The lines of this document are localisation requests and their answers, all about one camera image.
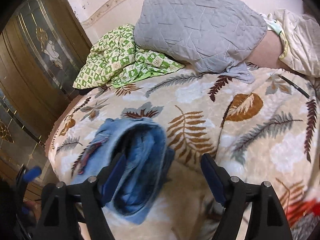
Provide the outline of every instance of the black pen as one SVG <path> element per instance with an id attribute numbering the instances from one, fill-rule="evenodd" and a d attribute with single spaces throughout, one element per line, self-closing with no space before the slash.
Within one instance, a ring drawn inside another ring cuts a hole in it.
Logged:
<path id="1" fill-rule="evenodd" d="M 279 75 L 279 77 L 281 77 L 284 81 L 286 81 L 288 84 L 292 85 L 296 90 L 298 90 L 302 95 L 304 95 L 306 98 L 310 98 L 310 96 L 300 87 L 298 87 L 295 83 L 293 83 L 291 80 L 285 78 L 282 75 Z"/>

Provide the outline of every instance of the silver bolt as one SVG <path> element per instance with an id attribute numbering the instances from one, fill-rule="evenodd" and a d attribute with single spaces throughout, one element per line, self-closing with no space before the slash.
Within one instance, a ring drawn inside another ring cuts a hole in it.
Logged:
<path id="1" fill-rule="evenodd" d="M 88 181 L 90 182 L 90 183 L 93 183 L 93 182 L 95 182 L 97 180 L 97 177 L 96 176 L 90 176 L 89 178 L 88 178 Z"/>
<path id="2" fill-rule="evenodd" d="M 240 179 L 239 179 L 237 176 L 232 176 L 232 177 L 231 177 L 231 181 L 234 182 L 234 183 L 239 182 L 239 180 L 240 180 Z"/>
<path id="3" fill-rule="evenodd" d="M 56 187 L 57 188 L 62 188 L 64 185 L 64 182 L 63 181 L 59 181 L 57 184 L 56 184 Z"/>
<path id="4" fill-rule="evenodd" d="M 265 187 L 271 187 L 270 181 L 267 181 L 267 180 L 263 182 L 263 185 L 264 185 Z"/>

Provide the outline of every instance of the denim garment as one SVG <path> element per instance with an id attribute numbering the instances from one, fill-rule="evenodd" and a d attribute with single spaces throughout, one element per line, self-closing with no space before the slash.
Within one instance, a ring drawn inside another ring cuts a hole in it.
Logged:
<path id="1" fill-rule="evenodd" d="M 82 183 L 108 166 L 113 156 L 124 152 L 127 164 L 107 207 L 120 217 L 141 224 L 158 195 L 174 159 L 166 147 L 166 134 L 151 118 L 106 119 L 90 144 L 103 142 L 92 154 L 83 174 L 71 184 Z"/>

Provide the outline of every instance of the bed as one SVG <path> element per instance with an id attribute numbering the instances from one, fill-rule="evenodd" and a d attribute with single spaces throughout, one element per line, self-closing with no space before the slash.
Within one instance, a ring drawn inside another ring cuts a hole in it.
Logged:
<path id="1" fill-rule="evenodd" d="M 294 228 L 318 203 L 316 93 L 301 75 L 247 65 L 256 79 L 252 84 L 219 74 L 197 74 L 186 65 L 122 88 L 92 90 L 69 109 L 48 144 L 54 172 L 59 180 L 71 183 L 77 172 L 74 162 L 106 118 L 147 116 L 166 130 L 175 160 L 141 225 L 104 209 L 115 239 L 210 239 L 222 210 L 200 171 L 204 153 L 247 183 L 270 181 Z M 244 239 L 249 215 L 250 206 L 237 239 Z"/>

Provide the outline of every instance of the gray quilt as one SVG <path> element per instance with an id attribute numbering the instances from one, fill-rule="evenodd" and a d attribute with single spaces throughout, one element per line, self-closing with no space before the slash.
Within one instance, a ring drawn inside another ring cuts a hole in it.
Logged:
<path id="1" fill-rule="evenodd" d="M 266 32 L 262 16 L 239 0 L 144 0 L 134 40 L 199 72 L 252 83 L 244 59 Z"/>

